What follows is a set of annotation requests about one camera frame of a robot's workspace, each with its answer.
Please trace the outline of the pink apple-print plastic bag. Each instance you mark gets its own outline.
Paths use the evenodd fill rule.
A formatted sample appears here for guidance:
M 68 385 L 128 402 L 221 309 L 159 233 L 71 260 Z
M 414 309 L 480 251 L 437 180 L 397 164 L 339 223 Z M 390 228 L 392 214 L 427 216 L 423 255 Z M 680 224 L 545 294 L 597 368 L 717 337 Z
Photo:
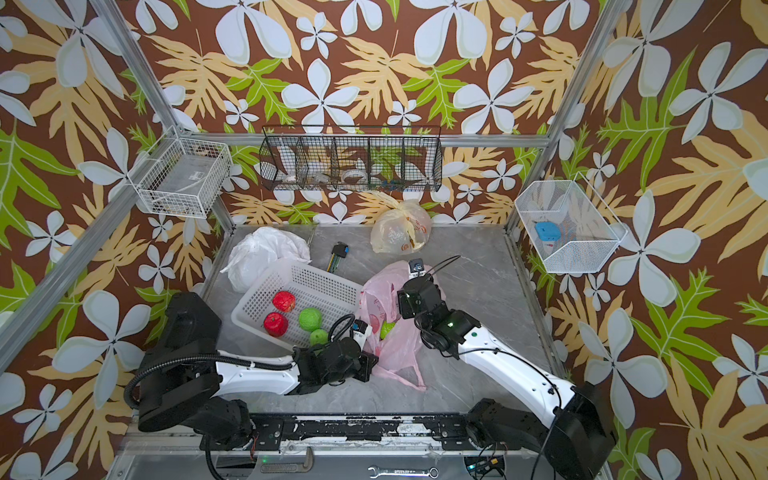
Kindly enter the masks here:
M 421 375 L 417 353 L 423 347 L 420 331 L 413 319 L 403 319 L 398 310 L 397 292 L 409 279 L 408 262 L 400 260 L 372 276 L 361 290 L 356 317 L 372 327 L 363 349 L 379 357 L 372 375 L 397 381 L 419 392 L 427 386 Z M 379 338 L 381 326 L 395 322 L 385 340 Z

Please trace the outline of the red apple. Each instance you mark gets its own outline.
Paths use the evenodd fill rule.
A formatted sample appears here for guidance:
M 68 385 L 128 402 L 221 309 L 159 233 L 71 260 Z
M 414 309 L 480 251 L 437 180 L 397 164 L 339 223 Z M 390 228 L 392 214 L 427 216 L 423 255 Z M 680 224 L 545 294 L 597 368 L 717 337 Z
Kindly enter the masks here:
M 271 337 L 280 338 L 287 332 L 289 321 L 282 313 L 271 312 L 266 315 L 263 327 Z
M 282 313 L 290 313 L 296 307 L 296 297 L 289 291 L 278 291 L 272 298 L 272 305 Z

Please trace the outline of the white perforated plastic basket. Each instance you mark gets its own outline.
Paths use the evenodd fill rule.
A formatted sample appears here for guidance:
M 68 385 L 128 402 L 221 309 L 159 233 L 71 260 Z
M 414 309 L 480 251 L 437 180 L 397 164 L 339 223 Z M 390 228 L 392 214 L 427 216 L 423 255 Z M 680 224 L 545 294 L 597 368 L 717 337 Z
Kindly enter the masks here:
M 263 322 L 274 312 L 272 300 L 280 292 L 294 295 L 296 306 L 284 317 L 288 320 L 286 333 L 280 337 L 269 335 Z M 310 333 L 302 329 L 299 315 L 306 308 L 315 308 L 322 314 L 321 327 L 330 329 L 334 321 L 357 311 L 362 286 L 313 266 L 280 259 L 270 265 L 247 290 L 231 313 L 234 325 L 260 337 L 283 350 L 308 347 Z

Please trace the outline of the yellow orange-print plastic bag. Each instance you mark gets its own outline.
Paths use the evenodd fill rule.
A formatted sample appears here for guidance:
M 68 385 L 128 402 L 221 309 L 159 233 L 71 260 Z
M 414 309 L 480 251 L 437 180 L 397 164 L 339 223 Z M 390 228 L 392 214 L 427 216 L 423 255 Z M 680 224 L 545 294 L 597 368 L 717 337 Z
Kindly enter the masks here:
M 370 244 L 374 253 L 405 255 L 420 250 L 429 240 L 432 219 L 412 199 L 396 201 L 377 193 L 385 210 L 374 221 Z

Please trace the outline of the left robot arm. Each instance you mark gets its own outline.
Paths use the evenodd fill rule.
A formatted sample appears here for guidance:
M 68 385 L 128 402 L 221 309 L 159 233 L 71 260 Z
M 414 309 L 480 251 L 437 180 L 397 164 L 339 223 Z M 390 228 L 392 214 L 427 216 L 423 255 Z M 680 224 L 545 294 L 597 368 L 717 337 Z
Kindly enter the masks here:
M 327 343 L 296 347 L 285 357 L 222 352 L 220 330 L 216 317 L 170 321 L 124 389 L 125 403 L 139 414 L 140 431 L 183 425 L 222 448 L 239 448 L 254 432 L 243 394 L 307 395 L 348 379 L 366 382 L 378 362 L 363 349 L 372 327 L 351 315 L 332 325 Z

